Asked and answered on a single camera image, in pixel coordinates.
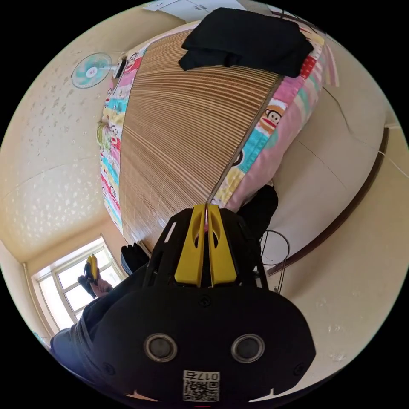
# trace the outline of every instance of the sleeve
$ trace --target sleeve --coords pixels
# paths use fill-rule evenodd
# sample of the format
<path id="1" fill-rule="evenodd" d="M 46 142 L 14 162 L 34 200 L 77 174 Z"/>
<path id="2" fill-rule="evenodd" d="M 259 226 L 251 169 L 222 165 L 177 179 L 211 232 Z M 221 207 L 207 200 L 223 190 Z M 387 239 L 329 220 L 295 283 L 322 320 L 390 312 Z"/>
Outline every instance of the sleeve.
<path id="1" fill-rule="evenodd" d="M 63 329 L 51 339 L 50 353 L 61 365 L 75 374 L 90 380 L 89 374 L 81 362 L 75 337 L 73 337 L 76 325 L 74 324 L 71 328 Z"/>

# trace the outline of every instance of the wall-mounted fan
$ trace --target wall-mounted fan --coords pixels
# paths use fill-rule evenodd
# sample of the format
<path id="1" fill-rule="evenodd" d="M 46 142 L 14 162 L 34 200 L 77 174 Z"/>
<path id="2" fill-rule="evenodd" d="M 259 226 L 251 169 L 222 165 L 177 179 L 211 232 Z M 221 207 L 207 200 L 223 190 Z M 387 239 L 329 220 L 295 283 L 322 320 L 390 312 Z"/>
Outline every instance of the wall-mounted fan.
<path id="1" fill-rule="evenodd" d="M 85 57 L 71 74 L 72 83 L 77 88 L 90 88 L 100 83 L 111 70 L 116 70 L 108 54 L 97 52 Z"/>

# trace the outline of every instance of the folded black clothing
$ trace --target folded black clothing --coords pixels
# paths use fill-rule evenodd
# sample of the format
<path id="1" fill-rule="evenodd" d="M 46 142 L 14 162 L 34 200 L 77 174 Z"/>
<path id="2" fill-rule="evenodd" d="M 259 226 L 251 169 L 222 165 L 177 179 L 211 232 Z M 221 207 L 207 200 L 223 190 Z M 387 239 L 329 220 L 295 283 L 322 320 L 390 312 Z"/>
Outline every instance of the folded black clothing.
<path id="1" fill-rule="evenodd" d="M 314 49 L 297 23 L 246 10 L 219 8 L 186 37 L 180 67 L 246 66 L 297 77 Z"/>

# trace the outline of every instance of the wooden trim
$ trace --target wooden trim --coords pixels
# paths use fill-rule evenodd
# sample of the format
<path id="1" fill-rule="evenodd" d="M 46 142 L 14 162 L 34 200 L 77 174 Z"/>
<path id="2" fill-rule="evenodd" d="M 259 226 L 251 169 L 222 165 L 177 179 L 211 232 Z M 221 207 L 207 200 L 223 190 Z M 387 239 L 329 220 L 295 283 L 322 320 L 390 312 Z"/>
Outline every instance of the wooden trim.
<path id="1" fill-rule="evenodd" d="M 379 150 L 383 153 L 386 152 L 386 146 L 388 144 L 388 138 L 389 138 L 389 129 L 384 128 L 383 130 L 383 136 L 382 136 L 382 141 L 379 146 Z M 357 206 L 361 203 L 362 199 L 365 197 L 367 192 L 369 191 L 370 187 L 372 186 L 372 183 L 374 182 L 376 176 L 378 175 L 379 169 L 382 165 L 383 162 L 383 155 L 381 153 L 378 153 L 374 165 L 372 166 L 371 171 L 369 172 L 368 177 L 364 181 L 362 187 L 359 189 L 358 193 L 354 196 L 354 198 L 351 200 L 349 205 L 339 214 L 339 216 L 325 229 L 323 230 L 314 240 L 309 242 L 306 246 L 304 246 L 301 250 L 298 250 L 296 253 L 294 253 L 292 256 L 287 258 L 286 266 L 289 266 L 296 261 L 302 259 L 304 256 L 306 256 L 308 253 L 313 251 L 316 247 L 318 247 L 320 244 L 322 244 L 326 239 L 328 239 L 329 236 L 331 236 L 332 233 L 334 233 L 340 225 L 345 222 L 346 219 L 352 214 L 352 212 L 357 208 Z M 281 271 L 283 263 L 279 263 L 275 265 L 274 267 L 270 268 L 267 270 L 267 275 L 271 276 L 278 271 Z"/>

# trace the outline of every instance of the woven bamboo sleeping mat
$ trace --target woven bamboo sleeping mat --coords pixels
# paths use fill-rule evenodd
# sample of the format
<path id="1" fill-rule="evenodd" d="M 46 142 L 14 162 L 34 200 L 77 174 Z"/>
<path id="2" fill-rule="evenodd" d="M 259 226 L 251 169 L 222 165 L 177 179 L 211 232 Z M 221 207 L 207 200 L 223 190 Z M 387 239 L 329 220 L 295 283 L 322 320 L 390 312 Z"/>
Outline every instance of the woven bamboo sleeping mat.
<path id="1" fill-rule="evenodd" d="M 146 50 L 130 92 L 121 140 L 124 237 L 151 251 L 169 218 L 212 199 L 221 176 L 270 98 L 276 74 L 178 64 L 189 31 Z"/>

